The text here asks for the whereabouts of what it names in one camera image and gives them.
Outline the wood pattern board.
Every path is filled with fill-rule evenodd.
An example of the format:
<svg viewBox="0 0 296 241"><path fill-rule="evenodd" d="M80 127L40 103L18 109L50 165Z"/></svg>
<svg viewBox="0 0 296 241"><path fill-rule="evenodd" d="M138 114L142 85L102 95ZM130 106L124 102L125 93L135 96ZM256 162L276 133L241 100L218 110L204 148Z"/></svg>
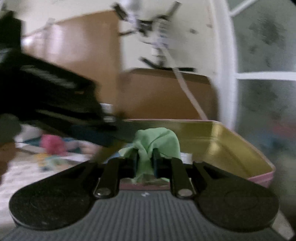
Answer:
<svg viewBox="0 0 296 241"><path fill-rule="evenodd" d="M115 104L121 71L118 17L113 11L50 23L23 38L23 50L95 81L96 97Z"/></svg>

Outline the green cloth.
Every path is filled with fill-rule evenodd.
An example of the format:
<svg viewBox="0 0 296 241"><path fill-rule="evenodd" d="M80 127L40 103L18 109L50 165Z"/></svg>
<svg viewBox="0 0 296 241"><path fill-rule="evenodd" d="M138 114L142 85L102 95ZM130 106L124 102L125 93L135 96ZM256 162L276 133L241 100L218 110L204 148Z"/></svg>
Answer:
<svg viewBox="0 0 296 241"><path fill-rule="evenodd" d="M181 158L180 144L176 134L167 128L149 128L138 130L133 142L118 151L122 157L129 157L132 150L137 149L139 163L133 184L141 183L146 175L154 173L150 158L153 149L158 149L161 157Z"/></svg>

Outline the pink fluffy ball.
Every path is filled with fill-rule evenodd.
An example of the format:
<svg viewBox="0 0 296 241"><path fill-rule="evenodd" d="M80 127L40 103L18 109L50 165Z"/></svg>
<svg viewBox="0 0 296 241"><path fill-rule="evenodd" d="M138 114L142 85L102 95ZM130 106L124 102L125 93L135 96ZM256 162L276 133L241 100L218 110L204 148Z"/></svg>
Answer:
<svg viewBox="0 0 296 241"><path fill-rule="evenodd" d="M40 145L49 155L65 156L67 153L65 142L61 137L56 135L43 135Z"/></svg>

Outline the white power strip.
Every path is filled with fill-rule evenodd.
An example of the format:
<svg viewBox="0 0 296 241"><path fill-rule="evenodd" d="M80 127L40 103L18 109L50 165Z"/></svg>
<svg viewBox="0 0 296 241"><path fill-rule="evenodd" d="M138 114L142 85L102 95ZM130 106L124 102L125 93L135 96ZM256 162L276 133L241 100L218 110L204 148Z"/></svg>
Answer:
<svg viewBox="0 0 296 241"><path fill-rule="evenodd" d="M124 20L132 25L132 32L141 36L141 42L152 46L154 56L164 57L163 49L168 48L171 19L180 3L175 1L165 14L157 15L149 20L140 19L142 1L121 1L120 4L125 13Z"/></svg>

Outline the pink tin box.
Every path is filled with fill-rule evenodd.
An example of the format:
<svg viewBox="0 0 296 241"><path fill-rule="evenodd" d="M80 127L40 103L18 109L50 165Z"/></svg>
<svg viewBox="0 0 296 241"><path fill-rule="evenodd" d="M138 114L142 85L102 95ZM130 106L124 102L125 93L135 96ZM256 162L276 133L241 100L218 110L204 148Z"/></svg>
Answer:
<svg viewBox="0 0 296 241"><path fill-rule="evenodd" d="M131 142L136 131L148 128L172 130L180 143L185 164L204 161L224 171L269 187L275 166L252 144L222 123L213 120L125 120L120 137Z"/></svg>

